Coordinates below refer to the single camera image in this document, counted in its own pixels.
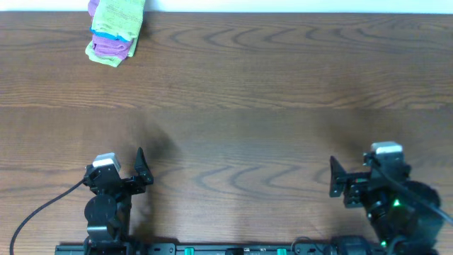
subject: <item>black cable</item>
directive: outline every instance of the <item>black cable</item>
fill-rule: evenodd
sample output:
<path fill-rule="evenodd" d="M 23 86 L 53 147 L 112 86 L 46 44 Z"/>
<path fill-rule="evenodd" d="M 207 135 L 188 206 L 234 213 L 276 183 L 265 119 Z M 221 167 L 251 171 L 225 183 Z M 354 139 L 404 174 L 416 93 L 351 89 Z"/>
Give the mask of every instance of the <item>black cable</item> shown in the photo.
<path fill-rule="evenodd" d="M 406 238 L 404 238 L 403 236 L 397 236 L 393 240 L 391 240 L 389 248 L 387 249 L 387 255 L 392 255 L 396 244 L 398 244 L 399 242 L 405 241 L 405 240 L 406 240 Z"/>
<path fill-rule="evenodd" d="M 386 173 L 381 171 L 381 169 L 378 167 L 374 168 L 379 174 L 381 174 L 384 179 L 386 179 L 394 189 L 396 189 L 399 192 L 405 193 L 406 196 L 412 198 L 413 200 L 417 201 L 421 205 L 425 206 L 426 208 L 432 210 L 434 213 L 437 213 L 440 217 L 444 218 L 446 222 L 448 222 L 450 225 L 453 225 L 453 218 L 450 217 L 446 212 L 441 210 L 440 208 L 434 206 L 433 204 L 426 202 L 425 199 L 421 198 L 419 195 L 416 193 L 408 190 L 406 187 L 402 186 L 399 184 L 397 181 L 393 180 L 392 177 L 388 176 Z"/>
<path fill-rule="evenodd" d="M 23 226 L 27 224 L 27 222 L 35 216 L 38 212 L 40 212 L 42 209 L 46 208 L 47 206 L 53 204 L 53 202 L 59 200 L 60 198 L 64 197 L 65 195 L 71 193 L 73 190 L 75 190 L 77 187 L 79 187 L 84 180 L 78 182 L 76 185 L 74 185 L 72 188 L 64 192 L 63 194 L 57 196 L 56 198 L 52 199 L 51 201 L 45 203 L 44 205 L 41 205 L 38 209 L 33 211 L 22 223 L 17 227 L 16 231 L 14 232 L 13 238 L 11 238 L 11 243 L 9 244 L 9 255 L 14 255 L 14 242 L 16 241 L 17 236 L 19 235 L 19 232 L 22 230 Z"/>
<path fill-rule="evenodd" d="M 319 246 L 318 246 L 318 244 L 314 243 L 313 240 L 312 240 L 310 237 L 297 237 L 297 238 L 292 242 L 292 244 L 291 244 L 291 250 L 290 250 L 290 251 L 294 251 L 294 249 L 293 249 L 293 248 L 294 248 L 294 244 L 295 244 L 297 241 L 300 241 L 301 239 L 305 239 L 305 240 L 308 240 L 309 242 L 312 242 L 312 243 L 314 244 L 315 248 L 316 248 L 319 252 L 323 253 L 323 250 L 320 249 Z"/>

